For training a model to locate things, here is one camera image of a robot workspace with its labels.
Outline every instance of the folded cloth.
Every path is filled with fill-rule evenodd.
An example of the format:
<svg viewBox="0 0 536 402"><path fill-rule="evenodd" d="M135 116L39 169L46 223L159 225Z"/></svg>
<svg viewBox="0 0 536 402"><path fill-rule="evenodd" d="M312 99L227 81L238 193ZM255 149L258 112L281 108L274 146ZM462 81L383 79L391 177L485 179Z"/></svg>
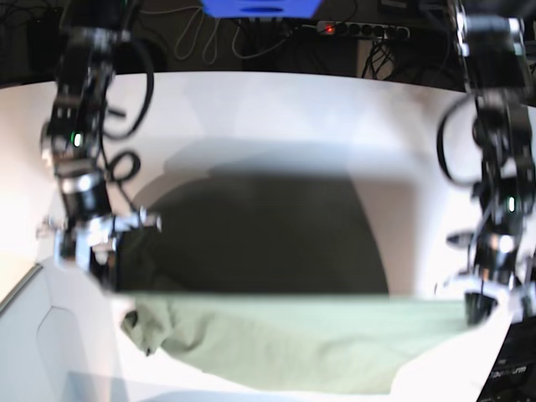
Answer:
<svg viewBox="0 0 536 402"><path fill-rule="evenodd" d="M140 296L121 325L206 373L269 391L387 394L400 367L466 330L462 302Z"/></svg>

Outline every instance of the blue device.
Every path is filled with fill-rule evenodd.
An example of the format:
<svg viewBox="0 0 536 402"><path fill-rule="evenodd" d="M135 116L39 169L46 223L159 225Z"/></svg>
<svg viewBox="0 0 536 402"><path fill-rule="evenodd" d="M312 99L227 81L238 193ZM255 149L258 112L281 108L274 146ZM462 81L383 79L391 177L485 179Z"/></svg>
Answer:
<svg viewBox="0 0 536 402"><path fill-rule="evenodd" d="M202 0L214 18L310 18L322 0Z"/></svg>

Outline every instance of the green towel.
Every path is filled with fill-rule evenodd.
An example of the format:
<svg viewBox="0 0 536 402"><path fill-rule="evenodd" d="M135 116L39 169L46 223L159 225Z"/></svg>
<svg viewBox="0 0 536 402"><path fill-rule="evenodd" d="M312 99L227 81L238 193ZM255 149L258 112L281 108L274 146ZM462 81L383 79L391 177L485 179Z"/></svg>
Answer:
<svg viewBox="0 0 536 402"><path fill-rule="evenodd" d="M466 330L462 302L386 297L143 296L121 327L258 390L388 394L405 363Z"/></svg>

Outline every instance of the green cloth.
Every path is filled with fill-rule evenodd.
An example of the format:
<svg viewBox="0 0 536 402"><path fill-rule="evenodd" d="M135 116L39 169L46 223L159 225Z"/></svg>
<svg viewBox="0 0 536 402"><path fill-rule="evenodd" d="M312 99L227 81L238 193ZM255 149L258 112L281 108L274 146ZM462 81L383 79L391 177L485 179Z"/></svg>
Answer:
<svg viewBox="0 0 536 402"><path fill-rule="evenodd" d="M147 296L123 331L205 373L269 391L388 394L397 371L466 330L462 302Z"/></svg>

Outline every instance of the power strip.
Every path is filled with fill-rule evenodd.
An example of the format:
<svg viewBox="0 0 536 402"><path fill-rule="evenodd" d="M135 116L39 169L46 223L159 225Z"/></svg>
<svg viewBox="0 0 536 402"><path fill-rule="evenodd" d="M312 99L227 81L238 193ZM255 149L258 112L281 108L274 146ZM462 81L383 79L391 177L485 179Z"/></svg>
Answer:
<svg viewBox="0 0 536 402"><path fill-rule="evenodd" d="M410 30L406 27L378 23L338 23L319 21L317 32L325 36L349 37L372 40L408 40Z"/></svg>

